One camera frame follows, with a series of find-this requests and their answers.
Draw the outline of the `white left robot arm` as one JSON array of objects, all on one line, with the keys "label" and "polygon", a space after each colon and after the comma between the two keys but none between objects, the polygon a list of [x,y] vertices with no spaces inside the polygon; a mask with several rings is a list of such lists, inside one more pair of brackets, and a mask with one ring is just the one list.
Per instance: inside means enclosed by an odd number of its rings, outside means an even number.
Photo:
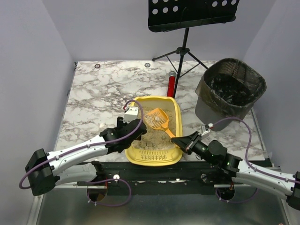
[{"label": "white left robot arm", "polygon": [[111,153],[121,153],[128,149],[133,141],[147,133],[141,119],[123,122],[117,118],[117,126],[106,128],[95,137],[71,148],[45,152],[36,150],[25,167],[28,189],[34,196],[43,195],[55,186],[70,182],[92,182],[97,169],[92,163],[84,166],[85,161]]}]

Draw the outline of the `orange litter scoop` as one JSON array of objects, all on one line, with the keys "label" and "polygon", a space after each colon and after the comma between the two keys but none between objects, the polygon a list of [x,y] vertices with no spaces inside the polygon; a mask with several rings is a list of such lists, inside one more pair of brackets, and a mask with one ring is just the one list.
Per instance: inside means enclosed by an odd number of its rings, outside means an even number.
[{"label": "orange litter scoop", "polygon": [[164,131],[170,138],[175,135],[169,129],[169,118],[161,108],[155,108],[145,115],[145,122],[154,130]]}]

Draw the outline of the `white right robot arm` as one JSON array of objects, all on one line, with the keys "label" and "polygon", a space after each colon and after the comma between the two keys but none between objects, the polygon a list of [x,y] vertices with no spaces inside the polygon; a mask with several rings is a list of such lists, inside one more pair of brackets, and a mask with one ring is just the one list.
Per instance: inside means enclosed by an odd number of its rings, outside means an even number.
[{"label": "white right robot arm", "polygon": [[219,141],[213,140],[208,145],[202,142],[199,132],[189,136],[173,137],[184,153],[196,153],[203,160],[217,166],[223,173],[229,175],[233,182],[243,183],[264,191],[268,191],[296,209],[300,209],[300,172],[284,173],[261,167],[245,159],[227,152]]}]

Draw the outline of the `yellow and grey litter box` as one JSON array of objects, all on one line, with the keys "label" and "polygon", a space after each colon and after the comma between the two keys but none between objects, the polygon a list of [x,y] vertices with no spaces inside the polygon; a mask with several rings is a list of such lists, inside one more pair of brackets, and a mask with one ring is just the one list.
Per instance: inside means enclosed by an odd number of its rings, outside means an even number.
[{"label": "yellow and grey litter box", "polygon": [[[145,96],[136,97],[135,101],[139,102],[142,106],[144,115],[155,108],[174,110],[176,113],[175,136],[182,136],[180,107],[172,97]],[[140,150],[135,149],[131,145],[125,150],[125,155],[133,164],[143,166],[165,166],[179,162],[182,157],[182,152],[176,145],[174,148],[168,150]]]}]

